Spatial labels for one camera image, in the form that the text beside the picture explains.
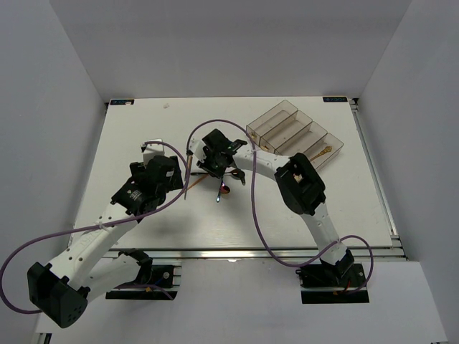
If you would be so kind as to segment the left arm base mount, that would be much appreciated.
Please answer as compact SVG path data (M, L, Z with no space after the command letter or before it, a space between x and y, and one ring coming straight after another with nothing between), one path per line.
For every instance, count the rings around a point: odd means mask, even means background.
M155 262L140 249L119 251L118 257L134 258L140 264L136 278L106 292L107 300L173 301L181 282L178 263Z

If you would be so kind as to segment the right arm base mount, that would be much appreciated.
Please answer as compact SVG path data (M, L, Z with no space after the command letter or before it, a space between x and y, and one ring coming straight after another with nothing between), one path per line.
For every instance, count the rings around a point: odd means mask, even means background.
M310 264L298 268L295 273L300 281L303 305L344 305L369 303L369 293L363 283L364 268L354 263L350 270L338 279L322 264Z

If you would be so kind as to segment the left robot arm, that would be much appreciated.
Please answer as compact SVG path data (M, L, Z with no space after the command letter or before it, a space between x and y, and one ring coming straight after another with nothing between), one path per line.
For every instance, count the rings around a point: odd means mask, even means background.
M29 299L60 328L68 328L89 302L119 285L143 286L151 280L152 259L126 249L111 263L97 263L118 240L157 209L170 191L183 188L177 156L156 155L130 164L131 177L112 196L94 230L84 231L46 265L27 272Z

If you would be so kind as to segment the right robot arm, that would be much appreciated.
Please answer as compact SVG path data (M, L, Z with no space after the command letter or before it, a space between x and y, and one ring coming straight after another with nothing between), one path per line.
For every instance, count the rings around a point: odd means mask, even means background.
M230 141L218 129L201 140L190 139L187 154L195 156L197 166L214 178L237 168L276 182L284 204L302 218L321 253L324 279L339 286L349 278L354 257L328 214L325 184L304 154L279 156L244 140Z

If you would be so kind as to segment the ornate gold fork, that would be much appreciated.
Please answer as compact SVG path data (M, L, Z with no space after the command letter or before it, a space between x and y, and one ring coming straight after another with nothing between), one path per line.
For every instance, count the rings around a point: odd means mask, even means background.
M323 150L321 150L319 153L315 154L310 161L314 161L317 158L326 155L327 153L330 153L333 150L333 147L331 145L326 146Z

